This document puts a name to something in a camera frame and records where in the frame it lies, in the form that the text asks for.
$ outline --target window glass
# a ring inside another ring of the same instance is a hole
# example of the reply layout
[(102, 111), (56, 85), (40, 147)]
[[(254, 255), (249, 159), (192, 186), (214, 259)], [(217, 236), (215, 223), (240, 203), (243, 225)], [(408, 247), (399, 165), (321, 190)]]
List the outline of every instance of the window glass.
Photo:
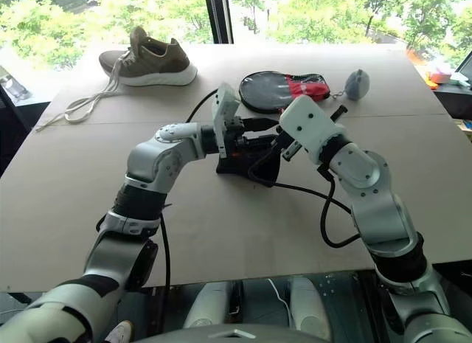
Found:
[(0, 0), (0, 83), (17, 104), (50, 100), (91, 44), (127, 44), (136, 25), (212, 43), (205, 0)]
[(235, 43), (398, 44), (454, 69), (472, 49), (472, 0), (229, 1)]

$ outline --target table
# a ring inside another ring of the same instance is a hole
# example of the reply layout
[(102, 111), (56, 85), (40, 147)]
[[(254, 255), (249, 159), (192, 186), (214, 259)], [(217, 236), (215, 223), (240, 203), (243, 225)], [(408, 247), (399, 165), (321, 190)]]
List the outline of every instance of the table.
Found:
[[(433, 263), (472, 257), (467, 182), (472, 148), (404, 52), (390, 45), (185, 49), (199, 68), (189, 86), (122, 86), (120, 95), (100, 102), (86, 122), (59, 122), (27, 137), (0, 180), (0, 290), (45, 291), (79, 277), (95, 224), (122, 184), (131, 148), (162, 125), (185, 120), (222, 81), (237, 88), (247, 74), (268, 69), (320, 73), (333, 92), (343, 88), (352, 71), (367, 71), (371, 87), (364, 99), (341, 97), (320, 106), (331, 113), (345, 104), (349, 112), (341, 122), (351, 139), (388, 160), (393, 187), (423, 233)], [(106, 84), (96, 54), (84, 58), (39, 124)], [(238, 114), (254, 115), (244, 107)], [(211, 120), (210, 102), (195, 120)], [(210, 155), (188, 164), (167, 198), (172, 284), (373, 268), (360, 242), (343, 249), (322, 242), (321, 199), (217, 175), (217, 161)], [(329, 188), (304, 153), (282, 161), (279, 181), (323, 192)], [(349, 203), (340, 187), (336, 197)], [(327, 224), (334, 240), (355, 232), (349, 216), (336, 207)], [(162, 244), (160, 232), (154, 240)], [(164, 283), (163, 253), (147, 286)]]

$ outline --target white cable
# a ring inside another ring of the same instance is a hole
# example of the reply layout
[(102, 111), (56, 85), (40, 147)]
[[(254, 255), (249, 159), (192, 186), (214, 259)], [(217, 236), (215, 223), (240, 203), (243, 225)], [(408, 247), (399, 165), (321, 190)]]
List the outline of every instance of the white cable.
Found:
[(16, 308), (15, 310), (7, 310), (7, 311), (0, 312), (0, 315), (5, 315), (10, 312), (18, 312), (18, 311), (23, 311), (23, 310), (24, 308)]
[(274, 282), (272, 281), (272, 279), (268, 278), (267, 281), (272, 285), (272, 288), (274, 288), (274, 291), (275, 291), (275, 294), (277, 295), (277, 299), (285, 306), (285, 308), (287, 309), (287, 316), (288, 316), (288, 326), (290, 328), (292, 328), (294, 326), (294, 319), (292, 317), (292, 313), (290, 311), (290, 308), (288, 307), (287, 305), (287, 302), (285, 302), (285, 300), (283, 300), (280, 295), (279, 295), (279, 291), (277, 290), (277, 288), (275, 287), (275, 284)]
[[(81, 98), (77, 101), (74, 101), (70, 105), (67, 106), (66, 110), (64, 112), (61, 112), (48, 120), (46, 124), (39, 126), (36, 128), (36, 131), (42, 131), (46, 127), (49, 127), (51, 124), (56, 123), (58, 120), (65, 119), (67, 122), (71, 124), (78, 124), (80, 122), (83, 122), (84, 120), (88, 119), (92, 112), (94, 111), (95, 107), (97, 106), (97, 103), (104, 97), (109, 97), (113, 96), (115, 91), (118, 89), (119, 85), (119, 71), (121, 70), (122, 67), (122, 61), (124, 58), (126, 58), (131, 51), (127, 51), (125, 54), (121, 55), (117, 61), (115, 61), (113, 65), (113, 69), (111, 70), (110, 73), (110, 80), (108, 81), (107, 86), (101, 91), (98, 92), (97, 94), (94, 94), (90, 97), (86, 98)], [(81, 117), (78, 118), (72, 118), (72, 114), (76, 112), (76, 110), (84, 107), (85, 105), (88, 105), (91, 103), (90, 108), (85, 112), (85, 114)]]

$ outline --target red cloth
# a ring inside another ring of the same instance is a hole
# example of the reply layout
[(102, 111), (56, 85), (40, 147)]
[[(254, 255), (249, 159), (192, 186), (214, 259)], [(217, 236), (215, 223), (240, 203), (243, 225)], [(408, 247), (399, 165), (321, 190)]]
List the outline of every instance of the red cloth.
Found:
[(285, 76), (287, 79), (288, 89), (293, 98), (306, 94), (315, 102), (326, 98), (330, 93), (330, 89), (325, 83), (300, 83), (292, 81), (290, 75)]

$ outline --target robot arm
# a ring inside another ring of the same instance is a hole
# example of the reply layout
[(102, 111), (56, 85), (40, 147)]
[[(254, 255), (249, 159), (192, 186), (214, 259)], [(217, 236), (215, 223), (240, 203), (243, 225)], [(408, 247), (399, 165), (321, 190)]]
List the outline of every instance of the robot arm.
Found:
[(423, 254), (423, 238), (392, 192), (386, 160), (360, 150), (309, 97), (291, 103), (280, 126), (314, 164), (335, 173), (350, 196), (355, 226), (406, 329), (405, 342), (472, 342), (471, 333), (448, 316), (447, 299)]
[(122, 295), (148, 279), (157, 254), (149, 237), (159, 228), (167, 193), (182, 167), (205, 155), (197, 123), (168, 125), (137, 145), (128, 159), (125, 183), (100, 224), (83, 276), (60, 284), (8, 321), (0, 328), (0, 340), (96, 338)]

